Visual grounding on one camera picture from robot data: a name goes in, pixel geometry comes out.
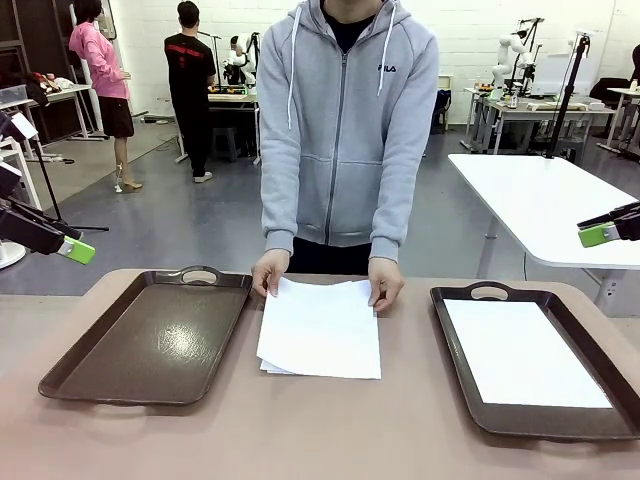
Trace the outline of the person's left hand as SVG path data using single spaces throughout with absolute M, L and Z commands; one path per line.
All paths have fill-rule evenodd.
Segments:
M 369 260 L 368 278 L 371 285 L 369 305 L 376 313 L 389 309 L 405 285 L 399 265 L 386 258 Z

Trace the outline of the person's right hand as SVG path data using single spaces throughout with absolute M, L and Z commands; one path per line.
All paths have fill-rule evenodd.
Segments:
M 252 267 L 253 290 L 263 298 L 278 295 L 279 282 L 286 272 L 291 254 L 284 249 L 267 250 Z

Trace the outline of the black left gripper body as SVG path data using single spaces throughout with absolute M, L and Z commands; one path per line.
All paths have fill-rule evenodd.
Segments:
M 37 215 L 37 208 L 22 201 L 1 200 L 1 239 L 36 250 L 38 242 L 32 222 Z

